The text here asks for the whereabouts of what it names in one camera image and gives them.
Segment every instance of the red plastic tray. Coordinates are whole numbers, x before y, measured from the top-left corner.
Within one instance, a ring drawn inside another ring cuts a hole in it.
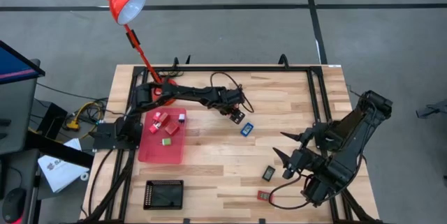
[[[179,130],[170,136],[165,131],[165,126],[160,127],[160,129],[152,134],[149,131],[151,127],[152,117],[155,113],[164,112],[168,113],[170,116],[168,125],[170,122],[175,122],[179,125]],[[179,115],[185,115],[185,122],[180,124],[178,122]],[[182,108],[157,108],[146,113],[145,125],[142,131],[140,151],[138,152],[138,160],[144,163],[162,163],[162,164],[180,164],[183,159],[183,146],[185,137],[186,122],[188,121],[186,117],[186,110]],[[171,139],[170,146],[163,146],[161,140],[163,138],[169,137]]]

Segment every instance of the blue block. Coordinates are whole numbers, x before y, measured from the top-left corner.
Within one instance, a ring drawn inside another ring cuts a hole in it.
[[[245,124],[244,128],[240,131],[240,134],[246,137],[250,134],[251,130],[253,130],[253,125],[251,123],[247,123]]]

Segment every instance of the concrete floor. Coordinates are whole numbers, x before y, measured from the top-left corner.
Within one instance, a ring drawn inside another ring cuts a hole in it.
[[[307,3],[307,0],[147,0],[148,5]],[[317,4],[447,3],[447,0],[316,0]],[[105,0],[0,0],[0,6],[97,6]],[[417,119],[414,111],[445,99],[447,10],[319,10],[329,64],[341,64],[356,91],[373,89],[394,102],[393,115],[366,149],[381,219],[445,223],[447,119]],[[143,11],[131,24],[155,64],[317,64],[309,11]],[[116,64],[138,64],[124,29],[109,12],[0,12],[0,39],[47,72],[39,82],[93,97],[108,95]],[[36,97],[68,111],[83,100],[38,87]],[[41,223],[73,222],[85,193],[79,181],[43,201]]]

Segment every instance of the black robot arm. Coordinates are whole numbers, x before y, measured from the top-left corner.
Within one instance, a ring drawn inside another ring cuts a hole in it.
[[[231,121],[239,124],[245,114],[239,110],[239,105],[245,102],[242,88],[227,89],[225,87],[194,88],[184,87],[164,82],[157,84],[150,82],[135,88],[131,106],[125,116],[115,122],[116,138],[135,142],[140,139],[140,117],[157,107],[165,105],[169,100],[187,100],[199,102],[206,108],[214,108],[222,115],[229,115]]]
[[[361,155],[373,132],[391,116],[392,104],[375,92],[367,91],[356,108],[341,121],[317,123],[299,135],[282,133],[301,142],[300,148],[290,157],[274,148],[286,169],[283,177],[290,179],[295,172],[301,174],[303,170],[313,172],[301,193],[315,207],[344,192],[360,169]],[[329,157],[307,148],[313,137],[317,148],[332,152]]]

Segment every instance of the wooden table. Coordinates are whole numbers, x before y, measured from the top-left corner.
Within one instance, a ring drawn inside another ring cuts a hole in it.
[[[118,65],[110,91],[107,109],[124,112],[129,94],[133,65]],[[340,67],[323,66],[325,87],[333,119],[341,119],[351,111],[348,91]],[[185,72],[175,81],[179,85],[205,87],[210,85],[211,72]],[[181,223],[190,218],[192,223],[231,222],[257,223],[265,218],[268,223],[331,223],[329,204],[314,208],[310,204],[299,210],[275,209],[267,202],[256,199],[258,190],[271,191],[287,182],[283,179],[281,161],[272,147],[291,154],[298,147],[296,142],[279,132],[301,133],[314,122],[306,73],[302,72],[232,72],[236,82],[243,85],[255,113],[247,113],[245,120],[236,125],[216,110],[194,102],[176,101],[174,107],[187,109],[186,142],[181,165],[140,163],[135,159],[126,210],[126,223]],[[314,77],[321,118],[324,119],[319,87]],[[234,88],[224,75],[215,75],[214,85]],[[105,120],[113,122],[119,115],[106,114]],[[254,125],[248,137],[240,130],[245,122]],[[92,178],[107,151],[99,151],[94,158],[90,181],[85,195],[87,210]],[[94,194],[93,208],[110,188],[117,151],[105,162]],[[261,179],[266,167],[277,170],[270,182]],[[183,179],[185,184],[183,210],[144,211],[142,208],[145,184],[152,179]],[[304,180],[275,193],[275,202],[286,207],[302,204]],[[365,211],[378,218],[374,196],[365,165],[349,190]],[[121,189],[115,198],[112,218],[118,217]],[[343,218],[341,199],[337,199],[340,217]]]

